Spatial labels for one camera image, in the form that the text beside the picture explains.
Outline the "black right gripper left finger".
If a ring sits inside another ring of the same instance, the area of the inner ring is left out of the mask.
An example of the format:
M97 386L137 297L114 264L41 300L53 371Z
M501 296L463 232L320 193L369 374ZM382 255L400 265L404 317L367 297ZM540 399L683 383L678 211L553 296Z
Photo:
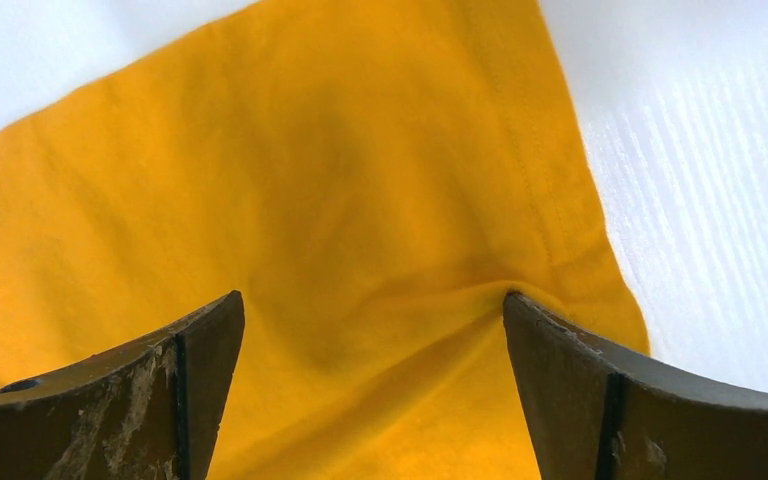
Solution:
M244 334L232 291L142 337L0 388L0 479L203 479Z

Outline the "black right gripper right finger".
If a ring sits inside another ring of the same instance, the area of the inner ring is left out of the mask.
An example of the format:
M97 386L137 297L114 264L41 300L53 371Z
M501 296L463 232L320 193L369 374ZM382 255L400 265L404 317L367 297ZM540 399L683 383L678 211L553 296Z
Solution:
M509 357L545 479L768 479L768 393L583 330L518 292Z

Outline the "yellow t-shirt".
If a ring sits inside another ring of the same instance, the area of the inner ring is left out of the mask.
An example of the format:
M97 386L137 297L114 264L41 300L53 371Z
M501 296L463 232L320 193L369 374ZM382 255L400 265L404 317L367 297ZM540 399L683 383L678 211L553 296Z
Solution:
M647 353L533 1L262 1L0 132L0 386L231 290L214 479L534 479L501 304Z

